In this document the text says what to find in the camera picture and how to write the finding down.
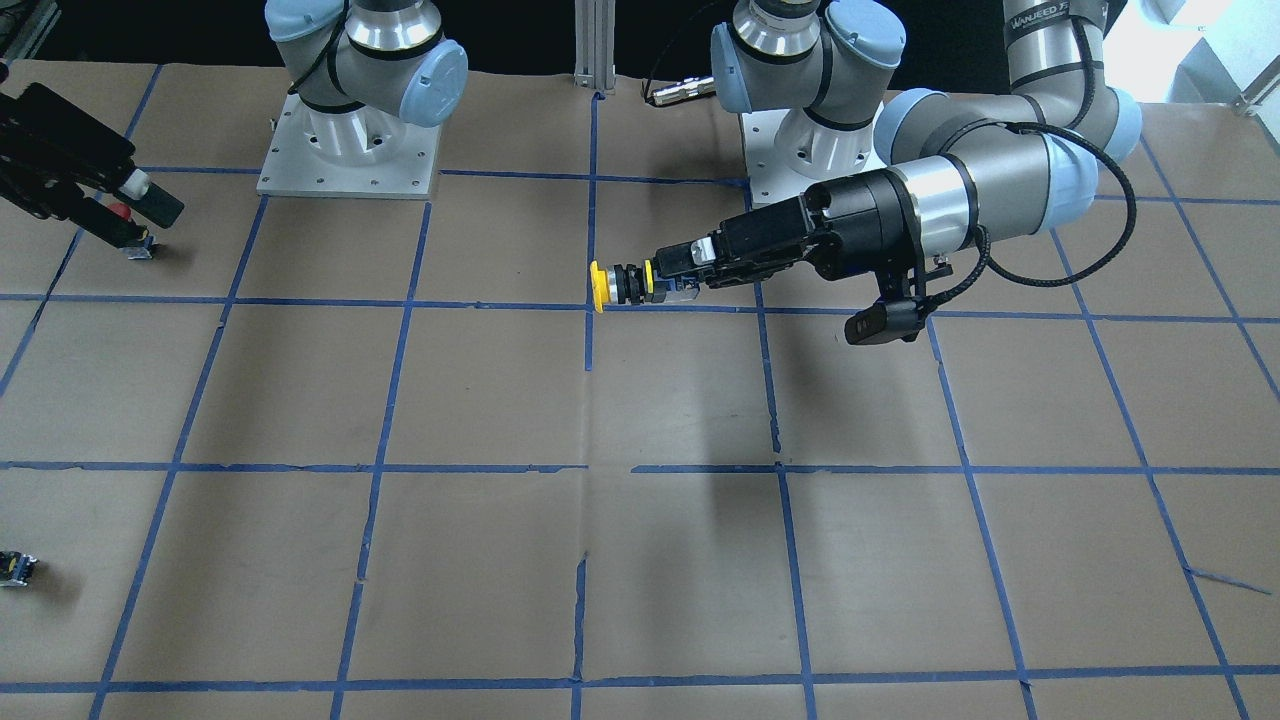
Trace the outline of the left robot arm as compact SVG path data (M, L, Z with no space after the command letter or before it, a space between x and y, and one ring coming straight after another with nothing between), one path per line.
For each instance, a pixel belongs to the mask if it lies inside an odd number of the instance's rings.
M712 33L727 111L785 111L773 145L800 195L594 274L598 299L659 302L751 284L799 263L826 281L874 273L884 299L927 259L1074 222L1103 159L1137 145L1142 113L1105 79L1103 1L1007 1L1010 91L884 100L905 28L874 1L741 1Z

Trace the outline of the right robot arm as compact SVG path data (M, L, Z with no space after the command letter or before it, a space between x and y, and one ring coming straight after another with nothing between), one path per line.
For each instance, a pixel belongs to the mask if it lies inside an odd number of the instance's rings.
M430 1L269 1L291 74L256 190L278 197L426 200L442 124L468 77ZM184 204L134 163L134 145L41 83L3 97L3 197L69 220L132 259Z

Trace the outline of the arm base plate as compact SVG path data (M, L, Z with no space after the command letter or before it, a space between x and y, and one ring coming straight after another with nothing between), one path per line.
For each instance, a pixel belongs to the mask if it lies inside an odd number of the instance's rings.
M882 168L873 127L836 131L803 110L767 110L739 117L751 199L762 209L803 193L812 184Z
M330 114L285 97L256 183L270 197L428 200L442 129L375 108Z

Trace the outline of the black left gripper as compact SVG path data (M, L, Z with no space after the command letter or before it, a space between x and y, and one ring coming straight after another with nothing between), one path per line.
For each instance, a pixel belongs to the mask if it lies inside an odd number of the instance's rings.
M812 184L722 222L716 236L658 249L655 278L668 279L668 299L696 299L703 290L764 281L797 263L812 264L826 281L915 269L904 182L890 170L870 170Z

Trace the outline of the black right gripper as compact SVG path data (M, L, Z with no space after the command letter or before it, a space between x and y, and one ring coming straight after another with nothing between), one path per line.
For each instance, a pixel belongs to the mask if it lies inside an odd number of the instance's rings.
M161 228L186 205L146 172L133 170L136 146L101 120L41 83L1 97L3 196L38 219L72 220L114 249L128 241L125 223L83 184L109 193Z

